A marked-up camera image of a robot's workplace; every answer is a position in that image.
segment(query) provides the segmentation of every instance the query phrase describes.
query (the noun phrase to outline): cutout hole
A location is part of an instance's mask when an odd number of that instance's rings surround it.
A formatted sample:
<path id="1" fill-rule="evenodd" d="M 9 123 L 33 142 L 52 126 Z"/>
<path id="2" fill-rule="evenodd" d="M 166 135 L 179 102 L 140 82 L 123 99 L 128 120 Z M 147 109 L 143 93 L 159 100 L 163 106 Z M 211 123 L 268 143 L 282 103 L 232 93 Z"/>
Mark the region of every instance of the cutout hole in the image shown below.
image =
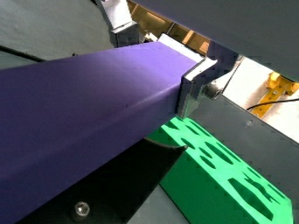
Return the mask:
<path id="1" fill-rule="evenodd" d="M 206 157 L 200 156 L 200 159 L 210 168 L 216 169 L 216 166 L 214 165 L 214 163 Z"/>
<path id="2" fill-rule="evenodd" d="M 166 124 L 166 126 L 167 126 L 168 128 L 171 128 L 171 129 L 179 130 L 179 128 L 174 125 L 172 122 L 168 122 L 168 123 Z"/>
<path id="3" fill-rule="evenodd" d="M 182 141 L 195 150 L 195 146 L 191 144 L 191 142 L 188 140 L 182 138 Z"/>
<path id="4" fill-rule="evenodd" d="M 179 116 L 176 116 L 176 119 L 183 122 L 183 119 Z"/>
<path id="5" fill-rule="evenodd" d="M 275 193 L 284 199 L 286 196 L 271 186 L 268 185 L 268 187 L 275 191 Z"/>
<path id="6" fill-rule="evenodd" d="M 211 134 L 206 131 L 206 129 L 202 128 L 202 126 L 200 126 L 195 121 L 191 121 L 191 124 L 195 126 L 195 128 L 196 128 L 198 130 L 200 130 L 200 132 L 202 132 L 207 137 L 211 136 Z"/>
<path id="7" fill-rule="evenodd" d="M 260 178 L 260 175 L 256 173 L 256 171 L 254 171 L 250 167 L 247 169 Z"/>
<path id="8" fill-rule="evenodd" d="M 188 125 L 186 125 L 186 127 L 190 129 L 190 131 L 195 134 L 195 135 L 200 135 L 196 131 L 195 131 L 195 129 L 191 127 L 191 126 L 188 126 Z"/>
<path id="9" fill-rule="evenodd" d="M 210 147 L 210 149 L 214 151 L 214 153 L 231 165 L 234 165 L 232 161 L 230 160 L 230 158 L 226 156 L 226 154 L 210 143 L 207 143 L 207 146 Z"/>
<path id="10" fill-rule="evenodd" d="M 234 155 L 234 153 L 222 144 L 218 143 L 218 146 L 240 162 L 239 158 Z"/>
<path id="11" fill-rule="evenodd" d="M 243 172 L 243 174 L 247 176 L 246 181 L 260 191 L 260 193 L 264 195 L 266 199 L 270 202 L 276 202 L 280 204 L 276 199 L 268 194 L 267 189 L 252 179 L 248 177 L 248 175 Z"/>
<path id="12" fill-rule="evenodd" d="M 200 149 L 200 152 L 208 157 L 208 158 L 212 158 L 211 154 L 203 149 L 203 148 L 199 148 Z"/>
<path id="13" fill-rule="evenodd" d="M 270 220 L 272 220 L 274 214 L 258 196 L 239 183 L 236 179 L 231 178 L 228 182 L 235 188 L 242 199 L 256 209 L 258 212 L 260 212 Z"/>

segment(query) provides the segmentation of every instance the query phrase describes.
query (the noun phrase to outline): dark gray panel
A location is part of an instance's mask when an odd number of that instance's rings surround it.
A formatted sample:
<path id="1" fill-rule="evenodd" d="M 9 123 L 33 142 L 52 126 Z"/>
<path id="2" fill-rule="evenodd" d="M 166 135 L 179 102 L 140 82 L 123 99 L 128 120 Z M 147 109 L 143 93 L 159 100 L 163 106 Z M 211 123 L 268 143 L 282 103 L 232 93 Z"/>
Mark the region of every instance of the dark gray panel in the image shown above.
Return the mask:
<path id="1" fill-rule="evenodd" d="M 188 224 L 164 189 L 158 186 L 127 224 Z"/>
<path id="2" fill-rule="evenodd" d="M 223 95 L 204 98 L 191 118 L 239 154 L 299 207 L 299 145 Z"/>
<path id="3" fill-rule="evenodd" d="M 135 0 L 260 64 L 299 80 L 299 2 Z"/>

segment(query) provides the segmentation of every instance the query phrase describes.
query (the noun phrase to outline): machine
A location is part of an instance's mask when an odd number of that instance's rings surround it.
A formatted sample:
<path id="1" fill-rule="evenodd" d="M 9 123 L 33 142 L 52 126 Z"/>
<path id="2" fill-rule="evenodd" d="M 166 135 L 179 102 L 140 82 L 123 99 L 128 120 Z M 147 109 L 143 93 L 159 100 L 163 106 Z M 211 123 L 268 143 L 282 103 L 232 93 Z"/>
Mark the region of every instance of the machine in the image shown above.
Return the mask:
<path id="1" fill-rule="evenodd" d="M 40 62 L 0 70 L 1 223 L 294 223 L 298 139 L 260 118 L 298 89 L 298 3 L 135 0 L 210 40 L 203 55 L 174 24 L 140 43 L 127 1 L 94 2 L 114 47 L 48 61 L 1 48 Z M 228 97 L 254 61 L 271 70 L 264 111 Z M 159 189 L 172 212 L 140 220 Z"/>

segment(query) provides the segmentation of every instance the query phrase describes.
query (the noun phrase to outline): metal sheet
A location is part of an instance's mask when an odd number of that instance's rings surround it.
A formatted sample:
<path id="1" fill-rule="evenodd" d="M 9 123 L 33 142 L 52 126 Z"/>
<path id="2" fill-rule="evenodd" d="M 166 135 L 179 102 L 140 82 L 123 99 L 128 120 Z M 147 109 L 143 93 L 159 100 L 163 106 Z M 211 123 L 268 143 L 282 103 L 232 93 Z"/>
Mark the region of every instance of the metal sheet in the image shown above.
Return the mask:
<path id="1" fill-rule="evenodd" d="M 258 104 L 259 100 L 267 93 L 264 83 L 271 72 L 271 69 L 259 65 L 254 60 L 244 59 L 223 93 L 243 109 L 247 109 L 250 106 Z M 231 74 L 218 80 L 220 86 L 226 85 L 230 76 Z M 286 95 L 280 99 L 290 100 L 294 98 L 299 98 L 299 91 L 294 93 L 292 96 Z M 263 118 L 263 121 L 299 143 L 298 101 L 274 104 Z"/>
<path id="2" fill-rule="evenodd" d="M 170 46 L 176 52 L 179 52 L 191 60 L 195 60 L 198 63 L 203 61 L 203 57 L 200 56 L 200 54 L 192 51 L 184 44 L 176 41 L 167 34 L 163 33 L 158 41 Z"/>
<path id="3" fill-rule="evenodd" d="M 150 10 L 215 40 L 232 51 L 299 80 L 299 2 L 135 0 Z"/>
<path id="4" fill-rule="evenodd" d="M 204 99 L 191 118 L 235 151 L 299 207 L 299 144 L 223 95 Z"/>
<path id="5" fill-rule="evenodd" d="M 91 1 L 1 0 L 0 27 L 0 46 L 44 60 L 114 48 L 106 17 Z"/>
<path id="6" fill-rule="evenodd" d="M 194 65 L 154 42 L 0 72 L 3 223 L 175 116 L 182 75 Z"/>
<path id="7" fill-rule="evenodd" d="M 103 5 L 114 29 L 132 21 L 127 0 L 98 0 L 98 5 Z"/>

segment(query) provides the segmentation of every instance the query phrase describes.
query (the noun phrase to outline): purple beam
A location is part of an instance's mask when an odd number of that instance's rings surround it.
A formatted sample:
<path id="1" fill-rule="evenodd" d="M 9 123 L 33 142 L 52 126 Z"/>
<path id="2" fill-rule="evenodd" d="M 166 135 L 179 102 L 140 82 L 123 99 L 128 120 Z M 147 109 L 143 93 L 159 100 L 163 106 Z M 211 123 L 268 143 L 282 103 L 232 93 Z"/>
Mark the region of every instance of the purple beam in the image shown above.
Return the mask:
<path id="1" fill-rule="evenodd" d="M 0 220 L 15 223 L 175 116 L 195 62 L 148 43 L 0 72 Z"/>

